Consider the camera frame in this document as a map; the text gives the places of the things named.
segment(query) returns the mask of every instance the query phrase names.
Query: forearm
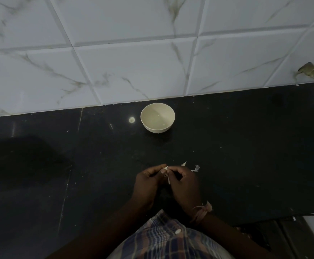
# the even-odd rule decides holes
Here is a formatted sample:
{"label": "forearm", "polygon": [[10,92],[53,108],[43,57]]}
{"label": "forearm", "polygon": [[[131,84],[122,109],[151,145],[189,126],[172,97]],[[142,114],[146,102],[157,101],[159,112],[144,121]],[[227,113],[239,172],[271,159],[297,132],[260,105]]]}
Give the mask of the forearm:
{"label": "forearm", "polygon": [[199,226],[203,232],[223,246],[235,258],[275,258],[266,249],[212,214],[207,214]]}
{"label": "forearm", "polygon": [[136,230],[133,228],[144,216],[145,211],[146,209],[131,199],[96,231],[74,239],[47,259],[106,258]]}

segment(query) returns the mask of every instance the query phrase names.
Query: black granite countertop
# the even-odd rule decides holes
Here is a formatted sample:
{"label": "black granite countertop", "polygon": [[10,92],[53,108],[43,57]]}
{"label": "black granite countertop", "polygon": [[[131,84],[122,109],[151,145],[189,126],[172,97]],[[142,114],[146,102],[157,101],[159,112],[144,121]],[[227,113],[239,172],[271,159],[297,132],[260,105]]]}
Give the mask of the black granite countertop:
{"label": "black granite countertop", "polygon": [[[199,165],[202,198],[237,225],[314,212],[314,83],[0,117],[0,258],[43,258],[120,207],[136,174]],[[128,120],[135,118],[134,123]],[[171,200],[165,186],[154,210]]]}

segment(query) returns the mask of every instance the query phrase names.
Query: white bowl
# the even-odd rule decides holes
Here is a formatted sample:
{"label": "white bowl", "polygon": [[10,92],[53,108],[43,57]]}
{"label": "white bowl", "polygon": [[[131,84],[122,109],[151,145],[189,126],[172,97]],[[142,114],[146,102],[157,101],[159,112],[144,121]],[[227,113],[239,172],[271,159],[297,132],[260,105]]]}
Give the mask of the white bowl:
{"label": "white bowl", "polygon": [[167,104],[149,104],[142,110],[140,120],[147,130],[160,134],[172,126],[175,121],[175,112]]}

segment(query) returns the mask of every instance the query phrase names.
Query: tiled wall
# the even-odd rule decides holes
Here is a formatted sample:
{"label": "tiled wall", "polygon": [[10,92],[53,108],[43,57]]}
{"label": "tiled wall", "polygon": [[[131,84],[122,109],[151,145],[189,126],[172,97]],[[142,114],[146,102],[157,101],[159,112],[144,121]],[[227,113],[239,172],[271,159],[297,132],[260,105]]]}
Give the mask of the tiled wall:
{"label": "tiled wall", "polygon": [[0,115],[312,82],[314,0],[0,0]]}

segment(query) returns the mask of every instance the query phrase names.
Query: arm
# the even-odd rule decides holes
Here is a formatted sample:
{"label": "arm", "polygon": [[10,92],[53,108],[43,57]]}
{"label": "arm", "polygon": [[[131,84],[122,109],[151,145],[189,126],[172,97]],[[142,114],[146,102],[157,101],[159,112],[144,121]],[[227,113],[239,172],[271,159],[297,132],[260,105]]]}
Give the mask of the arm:
{"label": "arm", "polygon": [[136,229],[139,219],[152,207],[158,185],[165,179],[162,172],[166,164],[148,168],[136,177],[132,198],[99,229],[78,237],[47,259],[106,258]]}
{"label": "arm", "polygon": [[[172,171],[182,175],[180,181]],[[167,173],[175,200],[190,218],[194,218],[197,211],[193,208],[202,205],[195,173],[185,166],[169,166]],[[235,258],[275,258],[266,249],[212,214],[207,213],[199,226],[205,234],[218,242]]]}

